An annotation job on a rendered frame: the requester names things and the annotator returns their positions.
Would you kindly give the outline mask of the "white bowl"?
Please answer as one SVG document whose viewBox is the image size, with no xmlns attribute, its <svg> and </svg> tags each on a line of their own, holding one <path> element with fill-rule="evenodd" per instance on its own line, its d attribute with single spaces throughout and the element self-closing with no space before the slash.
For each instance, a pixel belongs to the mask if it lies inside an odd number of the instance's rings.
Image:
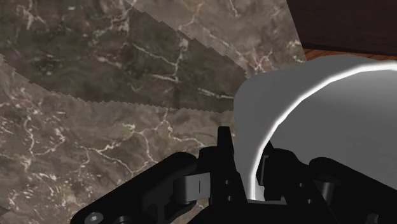
<svg viewBox="0 0 397 224">
<path fill-rule="evenodd" d="M 256 74 L 233 100 L 235 164 L 247 198 L 266 144 L 328 157 L 397 190 L 397 61 L 319 57 Z"/>
</svg>

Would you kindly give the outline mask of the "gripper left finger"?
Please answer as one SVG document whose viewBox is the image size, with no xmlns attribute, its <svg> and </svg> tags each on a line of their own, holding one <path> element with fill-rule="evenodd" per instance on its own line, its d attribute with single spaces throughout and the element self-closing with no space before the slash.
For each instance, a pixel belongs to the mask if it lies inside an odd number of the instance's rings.
<svg viewBox="0 0 397 224">
<path fill-rule="evenodd" d="M 80 209 L 70 224 L 171 224 L 198 200 L 209 205 L 188 224 L 232 224 L 247 205 L 230 128 L 199 155 L 177 152 Z"/>
</svg>

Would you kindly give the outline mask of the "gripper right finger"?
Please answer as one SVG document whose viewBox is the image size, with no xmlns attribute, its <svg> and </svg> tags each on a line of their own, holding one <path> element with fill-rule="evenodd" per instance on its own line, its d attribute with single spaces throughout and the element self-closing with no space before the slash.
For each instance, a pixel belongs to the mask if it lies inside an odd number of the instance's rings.
<svg viewBox="0 0 397 224">
<path fill-rule="evenodd" d="M 301 162 L 267 143 L 256 172 L 266 201 L 285 201 L 302 224 L 397 224 L 397 190 L 327 157 Z"/>
</svg>

